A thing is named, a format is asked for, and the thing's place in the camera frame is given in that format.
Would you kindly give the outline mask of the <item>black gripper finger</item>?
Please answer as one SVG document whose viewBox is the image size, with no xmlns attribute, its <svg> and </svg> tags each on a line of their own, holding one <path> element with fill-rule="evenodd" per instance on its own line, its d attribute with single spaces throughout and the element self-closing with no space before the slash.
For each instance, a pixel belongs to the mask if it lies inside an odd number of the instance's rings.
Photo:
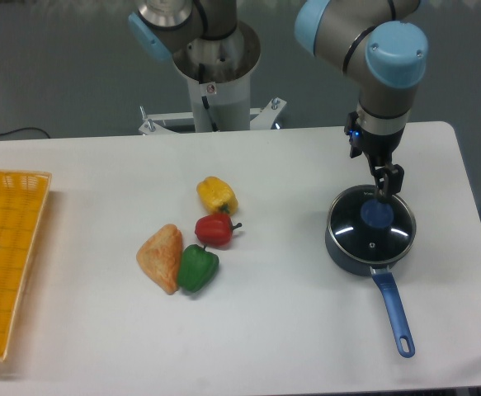
<svg viewBox="0 0 481 396">
<path fill-rule="evenodd" d="M 386 203 L 392 196 L 402 190 L 403 168 L 398 164 L 386 163 L 373 171 L 375 179 L 375 197 Z"/>
<path fill-rule="evenodd" d="M 359 116 L 356 111 L 353 111 L 347 115 L 345 135 L 348 137 L 348 143 L 350 144 L 350 158 L 355 158 L 362 154 L 360 147 L 361 127 L 358 123 L 358 120 Z"/>
</svg>

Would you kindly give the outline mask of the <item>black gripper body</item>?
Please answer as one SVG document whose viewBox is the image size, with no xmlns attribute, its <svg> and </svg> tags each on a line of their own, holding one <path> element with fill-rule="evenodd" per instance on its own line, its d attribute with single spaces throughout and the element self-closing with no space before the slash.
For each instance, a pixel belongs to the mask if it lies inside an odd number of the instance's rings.
<svg viewBox="0 0 481 396">
<path fill-rule="evenodd" d="M 392 163 L 392 154 L 399 146 L 403 129 L 393 134 L 372 134 L 366 130 L 356 132 L 356 146 L 367 157 L 370 171 Z"/>
</svg>

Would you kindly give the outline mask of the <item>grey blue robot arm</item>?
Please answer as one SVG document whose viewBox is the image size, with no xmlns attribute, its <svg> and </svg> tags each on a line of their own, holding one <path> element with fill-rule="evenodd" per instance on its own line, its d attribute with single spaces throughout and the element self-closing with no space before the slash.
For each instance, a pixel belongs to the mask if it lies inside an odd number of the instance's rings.
<svg viewBox="0 0 481 396">
<path fill-rule="evenodd" d="M 360 88 L 345 132 L 350 155 L 364 155 L 380 200 L 398 194 L 404 171 L 392 161 L 426 70 L 425 34 L 406 17 L 416 1 L 307 1 L 295 38 Z M 261 56 L 256 32 L 234 1 L 139 1 L 128 24 L 155 59 L 186 79 L 197 131 L 245 130 L 250 77 Z"/>
</svg>

